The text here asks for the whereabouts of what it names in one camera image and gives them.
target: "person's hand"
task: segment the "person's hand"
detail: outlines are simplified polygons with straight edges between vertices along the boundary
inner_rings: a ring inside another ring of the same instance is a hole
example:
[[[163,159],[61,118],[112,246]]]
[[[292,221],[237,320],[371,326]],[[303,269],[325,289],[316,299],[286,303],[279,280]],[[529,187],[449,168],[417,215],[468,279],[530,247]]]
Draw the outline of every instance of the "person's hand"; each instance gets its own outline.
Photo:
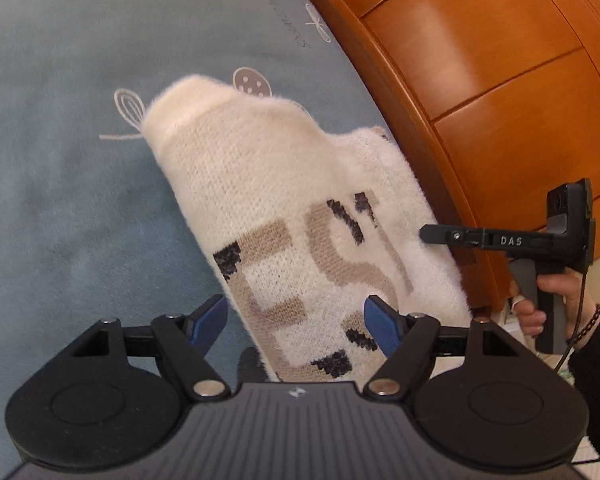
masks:
[[[573,335],[573,328],[576,323],[578,314],[578,304],[580,302],[580,285],[582,284],[582,275],[574,270],[567,269],[563,274],[547,274],[538,276],[538,287],[545,292],[560,294],[564,297],[566,306],[566,332],[565,338],[568,339]],[[513,297],[520,296],[520,288],[516,282],[511,282],[510,293]],[[514,304],[513,311],[515,312],[520,322],[522,333],[529,336],[537,336],[543,330],[543,324],[546,320],[546,315],[536,307],[530,300],[521,300]],[[596,303],[591,299],[588,289],[585,290],[584,302],[582,303],[582,319],[580,328],[582,330],[591,320],[596,311]],[[576,343],[576,348],[582,348],[595,332],[598,324],[587,333],[580,341]]]

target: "screw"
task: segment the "screw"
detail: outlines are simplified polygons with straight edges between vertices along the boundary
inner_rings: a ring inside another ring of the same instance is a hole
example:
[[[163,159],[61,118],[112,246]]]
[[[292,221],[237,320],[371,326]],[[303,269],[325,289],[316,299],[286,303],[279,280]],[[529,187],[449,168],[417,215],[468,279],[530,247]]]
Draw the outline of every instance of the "screw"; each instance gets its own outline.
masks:
[[[205,379],[193,385],[193,391],[200,397],[217,397],[222,395],[224,390],[224,384],[214,379]]]
[[[395,395],[400,391],[400,384],[393,379],[374,379],[369,383],[369,389],[376,395]]]

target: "wooden cabinet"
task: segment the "wooden cabinet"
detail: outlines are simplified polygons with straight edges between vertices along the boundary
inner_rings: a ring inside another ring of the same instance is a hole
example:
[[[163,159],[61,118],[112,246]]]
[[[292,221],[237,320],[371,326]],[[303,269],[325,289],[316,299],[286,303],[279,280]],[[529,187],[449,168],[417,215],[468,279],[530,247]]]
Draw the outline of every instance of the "wooden cabinet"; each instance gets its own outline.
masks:
[[[312,1],[439,222],[539,229],[588,176],[600,256],[600,0]],[[504,257],[454,256],[471,305],[501,305]]]

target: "white fuzzy sock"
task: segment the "white fuzzy sock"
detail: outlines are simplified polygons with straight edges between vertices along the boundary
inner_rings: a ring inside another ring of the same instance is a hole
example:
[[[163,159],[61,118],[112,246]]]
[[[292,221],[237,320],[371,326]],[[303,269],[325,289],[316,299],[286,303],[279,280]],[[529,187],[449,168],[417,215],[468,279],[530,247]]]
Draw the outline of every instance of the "white fuzzy sock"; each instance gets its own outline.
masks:
[[[142,134],[272,378],[368,380],[384,361],[363,323],[370,294],[468,324],[447,248],[418,236],[430,208],[375,128],[329,135],[293,102],[192,76]]]

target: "black pattern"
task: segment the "black pattern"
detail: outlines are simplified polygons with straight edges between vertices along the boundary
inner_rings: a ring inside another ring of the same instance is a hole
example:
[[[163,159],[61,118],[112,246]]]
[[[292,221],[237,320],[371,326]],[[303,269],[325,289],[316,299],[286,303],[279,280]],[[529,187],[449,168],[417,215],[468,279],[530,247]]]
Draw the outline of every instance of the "black pattern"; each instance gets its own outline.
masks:
[[[361,334],[355,328],[349,328],[345,332],[345,335],[347,336],[347,339],[349,339],[349,341],[355,343],[360,348],[366,348],[367,350],[371,350],[372,352],[378,350],[378,344],[373,340],[373,338]]]
[[[338,350],[327,357],[311,361],[311,364],[318,367],[318,370],[324,370],[324,373],[334,379],[353,370],[349,356],[344,350]]]
[[[238,271],[236,265],[240,263],[240,245],[238,245],[238,242],[227,245],[227,247],[214,254],[214,260],[220,272],[228,281],[229,276]]]
[[[342,220],[345,224],[347,224],[347,227],[349,227],[349,230],[351,231],[351,235],[353,236],[356,245],[360,245],[362,242],[365,241],[365,236],[362,234],[362,229],[360,229],[360,225],[353,218],[351,218],[349,213],[347,213],[347,210],[344,209],[344,206],[340,202],[338,202],[337,200],[327,200],[327,205],[331,208],[336,218]]]
[[[371,207],[371,204],[369,203],[369,200],[364,193],[356,193],[356,211],[359,213],[366,211],[369,215],[369,218],[371,218],[371,221],[376,227],[378,227],[376,225],[376,216],[374,215],[374,210]]]

